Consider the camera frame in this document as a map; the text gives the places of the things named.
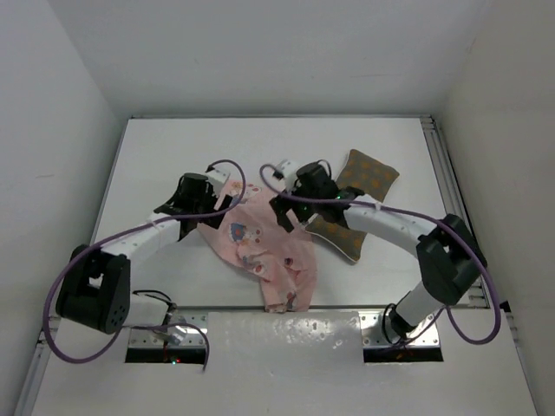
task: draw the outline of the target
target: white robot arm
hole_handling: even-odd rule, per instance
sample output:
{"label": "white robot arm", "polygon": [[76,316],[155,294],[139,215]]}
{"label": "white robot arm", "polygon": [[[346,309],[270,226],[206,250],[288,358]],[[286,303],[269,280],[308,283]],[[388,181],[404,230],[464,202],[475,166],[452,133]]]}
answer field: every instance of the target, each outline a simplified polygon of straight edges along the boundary
{"label": "white robot arm", "polygon": [[[301,202],[277,195],[271,201],[277,223],[287,231],[292,230],[288,211],[293,211],[301,223],[320,214],[327,222],[375,235],[417,258],[421,282],[395,304],[388,316],[383,317],[387,332],[384,335],[392,343],[406,339],[420,322],[444,305],[455,305],[480,276],[465,251],[435,224],[382,211],[378,201],[359,189],[349,186],[339,189],[318,162],[301,167],[284,160],[276,166],[274,177],[283,180],[288,196],[309,198]],[[341,199],[345,204],[319,203],[314,199]],[[357,202],[370,206],[357,205]],[[461,218],[449,214],[442,222],[455,231],[486,265],[486,259]]]}
{"label": "white robot arm", "polygon": [[[152,223],[143,231],[118,238],[85,256],[66,275],[56,302],[56,313],[106,334],[124,325],[161,325],[168,305],[150,296],[130,293],[133,270],[169,244],[176,243],[194,230],[199,222],[218,228],[223,215],[195,219],[172,219],[157,224],[164,217],[215,212],[230,173],[210,168],[205,174],[184,174],[172,197],[148,217]],[[226,195],[219,211],[232,198]],[[77,247],[72,258],[88,246]]]}

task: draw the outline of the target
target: white backdrop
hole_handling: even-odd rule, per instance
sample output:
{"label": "white backdrop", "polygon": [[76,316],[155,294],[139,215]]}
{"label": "white backdrop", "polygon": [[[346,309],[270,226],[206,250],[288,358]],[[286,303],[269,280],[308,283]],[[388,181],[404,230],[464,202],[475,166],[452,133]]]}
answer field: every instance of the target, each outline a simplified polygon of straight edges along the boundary
{"label": "white backdrop", "polygon": [[47,288],[90,239],[121,126],[46,0],[0,0],[0,60],[0,415],[8,416]]}
{"label": "white backdrop", "polygon": [[430,113],[490,0],[49,0],[118,114]]}
{"label": "white backdrop", "polygon": [[555,3],[498,1],[445,112],[470,217],[507,295],[540,414],[555,414]]}

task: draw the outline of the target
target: white panel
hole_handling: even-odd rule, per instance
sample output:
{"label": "white panel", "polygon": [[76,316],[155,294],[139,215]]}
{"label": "white panel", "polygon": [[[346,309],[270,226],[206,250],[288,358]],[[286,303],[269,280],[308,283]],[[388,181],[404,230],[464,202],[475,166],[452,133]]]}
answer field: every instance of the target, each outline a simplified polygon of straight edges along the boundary
{"label": "white panel", "polygon": [[[173,194],[184,172],[203,172],[216,159],[235,159],[247,179],[260,185],[258,168],[265,162],[328,159],[340,172],[351,148],[401,174],[387,204],[445,216],[418,119],[131,120],[97,239],[140,222]],[[366,237],[357,265],[318,237],[314,241],[318,284],[313,305],[385,305],[421,280],[417,261],[380,238]],[[132,285],[164,290],[184,306],[263,304],[257,278],[219,260],[196,231],[143,263]]]}
{"label": "white panel", "polygon": [[[472,337],[492,326],[488,310],[455,310],[454,316]],[[243,314],[210,315],[212,358],[204,374],[197,365],[126,364],[123,334],[97,362],[76,366],[51,358],[33,414],[535,414],[505,321],[493,343],[475,347],[456,335],[444,315],[444,362],[364,364],[351,319],[338,312],[260,313],[248,320]],[[323,328],[331,331],[316,341]],[[56,340],[83,356],[107,337],[63,322]]]}
{"label": "white panel", "polygon": [[0,0],[0,414],[48,286],[90,239],[121,125],[46,0]]}
{"label": "white panel", "polygon": [[555,3],[495,4],[445,112],[482,250],[511,303],[539,411],[555,413]]}
{"label": "white panel", "polygon": [[428,113],[490,0],[49,0],[130,114]]}

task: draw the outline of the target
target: pink cloth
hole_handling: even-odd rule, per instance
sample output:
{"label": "pink cloth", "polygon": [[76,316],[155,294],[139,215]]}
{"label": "pink cloth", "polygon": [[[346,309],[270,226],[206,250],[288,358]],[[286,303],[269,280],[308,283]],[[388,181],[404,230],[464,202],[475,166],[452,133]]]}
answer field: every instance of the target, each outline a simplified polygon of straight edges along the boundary
{"label": "pink cloth", "polygon": [[[230,181],[223,192],[236,198],[241,182]],[[235,266],[260,277],[268,312],[305,311],[316,287],[317,267],[309,233],[296,226],[286,232],[276,221],[269,201],[272,191],[248,184],[241,203],[228,212],[217,230],[198,230],[214,251]]]}

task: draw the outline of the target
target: brown patterned cloth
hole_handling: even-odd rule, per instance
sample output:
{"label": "brown patterned cloth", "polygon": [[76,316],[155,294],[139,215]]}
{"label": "brown patterned cloth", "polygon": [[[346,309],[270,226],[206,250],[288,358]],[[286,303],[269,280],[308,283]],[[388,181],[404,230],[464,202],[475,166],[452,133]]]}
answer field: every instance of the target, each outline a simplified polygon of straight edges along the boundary
{"label": "brown patterned cloth", "polygon": [[[347,164],[336,180],[337,186],[354,186],[368,193],[372,198],[383,202],[389,188],[399,177],[393,167],[384,165],[358,150],[351,149]],[[335,245],[349,260],[357,262],[361,258],[361,249],[366,233],[347,230],[337,224],[326,223],[318,216],[306,230]]]}

